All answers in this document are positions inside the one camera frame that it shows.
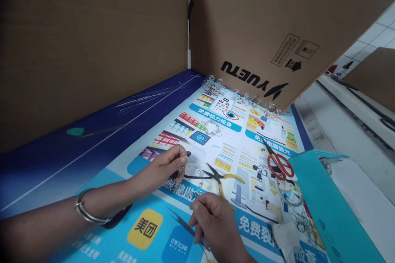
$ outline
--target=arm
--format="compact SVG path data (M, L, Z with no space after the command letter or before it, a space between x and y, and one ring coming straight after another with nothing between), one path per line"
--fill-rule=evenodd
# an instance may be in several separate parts
M222 263L257 263L247 252L229 202L214 193L205 193L190 205L189 226L195 227L195 241L203 237L215 259Z
M176 145L130 179L88 191L82 198L84 206L95 217L113 217L162 186L187 161L185 149ZM2 247L9 260L45 261L100 226L81 217L75 201L70 197L1 221Z

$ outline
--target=green pick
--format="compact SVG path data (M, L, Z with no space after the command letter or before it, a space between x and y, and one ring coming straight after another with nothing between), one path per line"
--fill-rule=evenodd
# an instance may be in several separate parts
M85 129L83 127L74 127L72 129L68 129L66 133L71 136L82 136L84 134L84 131Z

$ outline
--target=blue table surface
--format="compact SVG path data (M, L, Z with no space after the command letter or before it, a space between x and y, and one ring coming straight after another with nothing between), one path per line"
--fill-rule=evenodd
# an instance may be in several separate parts
M72 196L191 96L203 80L203 76L186 70L3 155L0 159L0 217L10 217ZM132 104L119 106L132 100ZM121 111L130 106L133 107L128 112ZM293 104L291 108L304 148L310 150L312 145L298 112ZM83 136L66 133L79 127L84 128Z

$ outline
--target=yellow logo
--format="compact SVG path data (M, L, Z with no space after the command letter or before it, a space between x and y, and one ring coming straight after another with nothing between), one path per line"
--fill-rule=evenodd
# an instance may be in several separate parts
M151 245L162 222L161 214L146 209L129 231L128 242L140 250L146 250Z

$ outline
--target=eye icon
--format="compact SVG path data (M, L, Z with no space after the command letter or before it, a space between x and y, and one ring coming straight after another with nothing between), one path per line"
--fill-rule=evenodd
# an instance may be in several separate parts
M222 112L227 118L229 118L231 120L239 120L239 117L236 114L234 114L233 112L230 112L230 111L222 111Z

